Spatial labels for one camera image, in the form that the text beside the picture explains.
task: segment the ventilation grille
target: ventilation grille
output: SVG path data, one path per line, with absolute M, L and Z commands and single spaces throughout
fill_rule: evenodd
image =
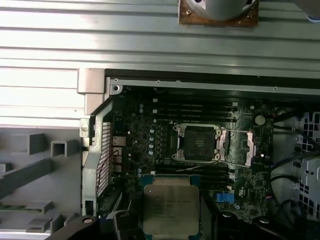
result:
M 300 191 L 305 194 L 309 194 L 309 186 L 304 185 L 303 183 L 300 183 Z
M 299 204 L 303 208 L 303 210 L 305 211 L 306 214 L 309 214 L 311 216 L 314 215 L 315 203 L 312 200 L 310 200 L 306 196 L 303 196 L 302 194 L 300 194 L 299 195 Z
M 303 132 L 315 141 L 320 142 L 320 139 L 314 136 L 314 131 L 320 130 L 320 112 L 310 112 L 307 117 L 304 118 Z M 302 150 L 304 152 L 310 152 L 313 150 L 313 146 L 303 139 Z
M 101 156 L 96 169 L 96 194 L 99 197 L 109 184 L 110 153 L 111 152 L 111 123 L 102 124 Z

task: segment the motherboard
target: motherboard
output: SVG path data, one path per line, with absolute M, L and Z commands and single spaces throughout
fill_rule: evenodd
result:
M 144 175 L 199 175 L 201 194 L 248 223 L 267 211 L 274 107 L 263 100 L 128 88 L 115 96 L 111 181 L 121 204 Z M 99 204 L 104 214 L 103 199 Z

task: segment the metal frame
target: metal frame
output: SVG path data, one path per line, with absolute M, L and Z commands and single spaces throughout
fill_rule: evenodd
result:
M 0 66 L 320 76 L 319 26 L 289 2 L 262 1 L 252 29 L 178 25 L 177 0 L 6 0 L 0 15 Z
M 103 152 L 104 118 L 112 109 L 113 102 L 111 101 L 95 116 L 94 142 L 89 147 L 89 152 L 82 170 L 82 215 L 88 214 L 86 201 L 92 203 L 93 215 L 95 216 L 97 213 L 97 198 L 99 195 L 97 192 L 97 190 L 99 190 L 99 186 L 97 185 L 97 177 L 99 174 L 98 166 L 101 160 L 104 159 L 103 154 L 105 154 L 105 152 Z

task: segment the cable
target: cable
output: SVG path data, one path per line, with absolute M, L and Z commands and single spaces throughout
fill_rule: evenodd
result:
M 307 111 L 306 109 L 295 109 L 293 111 L 280 114 L 274 118 L 274 123 L 283 122 L 295 116 L 303 115 L 306 111 Z
M 292 175 L 278 175 L 278 176 L 274 176 L 270 179 L 271 182 L 273 182 L 274 180 L 277 180 L 277 179 L 289 179 L 291 182 L 294 182 L 296 184 L 299 183 L 299 179 L 295 176 L 292 176 Z
M 295 129 L 293 129 L 290 126 L 277 126 L 277 125 L 273 125 L 274 129 L 280 129 L 280 130 L 286 130 L 286 131 L 294 131 Z
M 284 200 L 280 205 L 279 205 L 279 209 L 278 212 L 280 211 L 280 209 L 284 209 L 285 205 L 287 204 L 294 204 L 296 207 L 299 208 L 300 210 L 300 215 L 303 219 L 307 219 L 307 215 L 305 210 L 303 209 L 303 207 L 295 200 L 292 199 L 288 199 L 288 200 Z
M 288 158 L 285 158 L 282 161 L 279 161 L 277 163 L 275 163 L 272 167 L 271 167 L 271 171 L 285 165 L 288 163 L 292 163 L 293 161 L 297 160 L 297 159 L 307 159 L 307 158 L 311 158 L 311 157 L 315 157 L 317 155 L 320 154 L 320 150 L 316 150 L 316 151 L 309 151 L 309 152 L 303 152 L 300 154 L 295 154 L 293 156 L 290 156 Z

